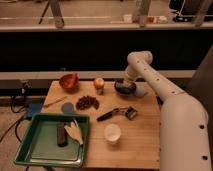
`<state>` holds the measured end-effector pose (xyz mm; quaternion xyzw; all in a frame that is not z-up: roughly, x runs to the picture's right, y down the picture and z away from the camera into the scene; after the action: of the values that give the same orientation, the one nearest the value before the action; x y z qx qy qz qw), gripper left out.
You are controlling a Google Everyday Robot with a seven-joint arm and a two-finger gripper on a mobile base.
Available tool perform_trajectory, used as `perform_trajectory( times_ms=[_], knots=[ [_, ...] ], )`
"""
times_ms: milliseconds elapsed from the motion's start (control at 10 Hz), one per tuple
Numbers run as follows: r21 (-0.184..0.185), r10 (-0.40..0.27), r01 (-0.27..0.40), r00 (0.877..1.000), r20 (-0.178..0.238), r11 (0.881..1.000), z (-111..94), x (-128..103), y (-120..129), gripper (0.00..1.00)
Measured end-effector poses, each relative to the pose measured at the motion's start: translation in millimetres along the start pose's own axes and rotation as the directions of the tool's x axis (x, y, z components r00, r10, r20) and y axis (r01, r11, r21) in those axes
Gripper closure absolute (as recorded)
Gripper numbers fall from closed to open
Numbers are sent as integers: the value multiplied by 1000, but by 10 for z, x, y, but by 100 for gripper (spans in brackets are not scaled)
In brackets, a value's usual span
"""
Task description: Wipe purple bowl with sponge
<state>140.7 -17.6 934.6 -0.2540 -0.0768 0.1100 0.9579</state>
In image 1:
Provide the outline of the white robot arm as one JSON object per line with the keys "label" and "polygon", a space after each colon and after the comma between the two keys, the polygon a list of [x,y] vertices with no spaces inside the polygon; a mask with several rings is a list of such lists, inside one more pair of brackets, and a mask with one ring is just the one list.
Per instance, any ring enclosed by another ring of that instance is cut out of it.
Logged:
{"label": "white robot arm", "polygon": [[208,113],[193,96],[150,64],[150,51],[131,52],[124,81],[142,76],[163,101],[160,112],[160,171],[213,171],[208,137]]}

